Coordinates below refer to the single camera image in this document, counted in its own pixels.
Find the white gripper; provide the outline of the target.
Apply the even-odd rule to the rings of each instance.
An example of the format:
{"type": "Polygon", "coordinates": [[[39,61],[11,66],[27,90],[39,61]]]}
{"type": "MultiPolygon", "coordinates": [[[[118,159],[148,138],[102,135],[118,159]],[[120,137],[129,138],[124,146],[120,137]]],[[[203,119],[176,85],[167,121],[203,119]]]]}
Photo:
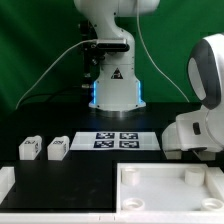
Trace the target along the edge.
{"type": "Polygon", "coordinates": [[[201,160],[214,160],[224,150],[224,121],[209,122],[208,111],[180,114],[162,133],[162,149],[167,159],[194,151],[201,160]]]}

